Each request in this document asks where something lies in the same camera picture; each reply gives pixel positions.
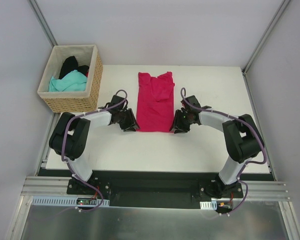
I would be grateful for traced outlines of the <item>pink t shirt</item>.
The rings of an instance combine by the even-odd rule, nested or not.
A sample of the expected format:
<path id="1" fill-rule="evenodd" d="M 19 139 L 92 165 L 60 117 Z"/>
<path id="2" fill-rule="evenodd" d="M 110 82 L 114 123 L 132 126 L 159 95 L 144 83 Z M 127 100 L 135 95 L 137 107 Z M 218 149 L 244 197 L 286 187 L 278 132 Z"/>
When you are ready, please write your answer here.
<path id="1" fill-rule="evenodd" d="M 136 120 L 140 132 L 168 133 L 174 119 L 174 81 L 172 72 L 157 77 L 138 74 Z"/>

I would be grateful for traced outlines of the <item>wicker laundry basket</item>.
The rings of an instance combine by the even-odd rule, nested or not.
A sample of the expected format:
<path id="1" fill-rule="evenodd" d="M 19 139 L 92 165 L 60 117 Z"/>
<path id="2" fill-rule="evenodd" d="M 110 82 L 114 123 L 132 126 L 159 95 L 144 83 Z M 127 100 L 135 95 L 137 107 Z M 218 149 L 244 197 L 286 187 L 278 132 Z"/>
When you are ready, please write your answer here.
<path id="1" fill-rule="evenodd" d="M 80 66 L 89 66 L 85 90 L 49 92 L 50 79 L 59 76 L 64 61 L 71 56 L 76 57 Z M 56 45 L 47 61 L 37 93 L 54 113 L 93 111 L 97 107 L 102 72 L 103 65 L 96 45 Z"/>

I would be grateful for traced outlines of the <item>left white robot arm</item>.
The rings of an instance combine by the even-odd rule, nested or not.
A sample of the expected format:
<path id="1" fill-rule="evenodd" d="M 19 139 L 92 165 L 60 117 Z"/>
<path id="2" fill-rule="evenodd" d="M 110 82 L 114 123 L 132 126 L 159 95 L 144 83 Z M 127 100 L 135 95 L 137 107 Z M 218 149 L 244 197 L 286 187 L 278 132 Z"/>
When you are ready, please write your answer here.
<path id="1" fill-rule="evenodd" d="M 84 153 L 89 131 L 113 124 L 118 124 L 124 132 L 140 129 L 132 109 L 127 105 L 126 97 L 115 94 L 110 102 L 95 111 L 78 116 L 64 112 L 51 134 L 49 147 L 61 156 L 72 177 L 79 180 L 79 190 L 86 195 L 93 193 L 96 185 L 91 179 L 93 171 Z"/>

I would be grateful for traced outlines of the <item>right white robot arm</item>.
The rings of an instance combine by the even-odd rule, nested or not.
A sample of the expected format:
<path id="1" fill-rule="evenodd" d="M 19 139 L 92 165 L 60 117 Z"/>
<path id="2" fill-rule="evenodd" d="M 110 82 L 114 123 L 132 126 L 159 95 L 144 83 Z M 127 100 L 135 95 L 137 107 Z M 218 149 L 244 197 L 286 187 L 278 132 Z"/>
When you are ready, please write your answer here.
<path id="1" fill-rule="evenodd" d="M 228 158 L 215 180 L 204 187 L 206 195 L 214 198 L 228 196 L 239 183 L 246 165 L 265 149 L 263 140 L 249 114 L 238 117 L 201 106 L 195 96 L 181 101 L 183 107 L 175 111 L 170 131 L 187 133 L 193 124 L 212 127 L 224 134 Z"/>

